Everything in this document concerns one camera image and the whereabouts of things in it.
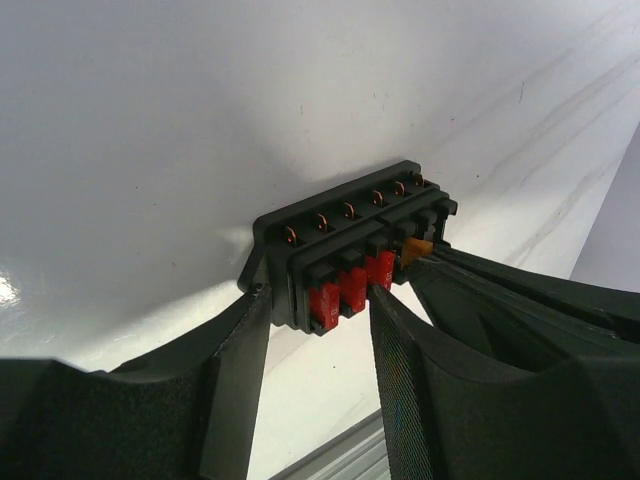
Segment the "orange blade fuse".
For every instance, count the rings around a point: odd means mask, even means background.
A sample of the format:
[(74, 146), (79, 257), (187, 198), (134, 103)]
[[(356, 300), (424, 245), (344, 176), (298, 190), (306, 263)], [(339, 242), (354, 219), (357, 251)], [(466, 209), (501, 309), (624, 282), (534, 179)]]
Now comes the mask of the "orange blade fuse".
[(400, 268), (405, 269), (416, 259), (430, 255), (433, 252), (433, 248), (434, 245), (430, 241), (415, 237), (407, 238), (402, 245)]

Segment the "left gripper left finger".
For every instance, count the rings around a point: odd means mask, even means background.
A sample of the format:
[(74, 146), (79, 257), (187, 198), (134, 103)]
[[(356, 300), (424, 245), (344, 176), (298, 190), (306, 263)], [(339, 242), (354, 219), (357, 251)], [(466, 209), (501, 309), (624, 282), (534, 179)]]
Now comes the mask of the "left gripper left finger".
[(194, 330), (110, 371), (1, 363), (5, 479), (243, 479), (271, 292), (256, 285)]

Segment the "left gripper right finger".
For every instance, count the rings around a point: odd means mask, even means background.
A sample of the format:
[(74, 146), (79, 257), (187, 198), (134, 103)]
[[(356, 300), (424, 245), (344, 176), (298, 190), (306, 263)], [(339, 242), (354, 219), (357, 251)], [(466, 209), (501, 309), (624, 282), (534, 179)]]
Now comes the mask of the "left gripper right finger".
[(638, 477), (636, 358), (530, 372), (433, 328), (387, 290), (372, 290), (369, 312), (392, 478)]

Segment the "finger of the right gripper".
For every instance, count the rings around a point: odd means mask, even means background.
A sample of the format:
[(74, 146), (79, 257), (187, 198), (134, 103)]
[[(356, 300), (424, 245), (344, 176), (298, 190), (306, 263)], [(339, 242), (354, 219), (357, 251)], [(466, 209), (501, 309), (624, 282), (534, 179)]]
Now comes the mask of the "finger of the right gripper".
[(443, 260), (407, 270), (434, 327), (466, 346), (523, 370), (578, 357), (639, 358), (639, 346), (613, 331), (530, 300)]
[(433, 255), (510, 291), (639, 342), (639, 294), (510, 267), (438, 244)]

